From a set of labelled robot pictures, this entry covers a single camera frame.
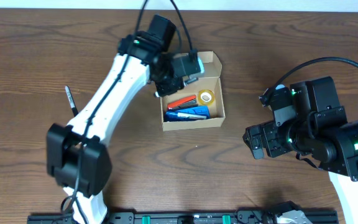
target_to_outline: yellow tape roll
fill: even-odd
[[[201,90],[198,92],[198,103],[201,105],[209,106],[215,100],[215,95],[211,90]]]

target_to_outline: open box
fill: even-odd
[[[222,63],[216,54],[210,52],[198,52],[198,56],[203,62],[205,73],[204,77],[197,82],[191,83],[184,89],[160,99],[161,101],[161,122],[164,131],[220,127],[226,117],[222,98],[221,71]],[[186,96],[196,95],[201,90],[211,90],[215,95],[212,105],[208,106],[210,119],[197,121],[164,121],[164,114],[167,112],[167,105]]]

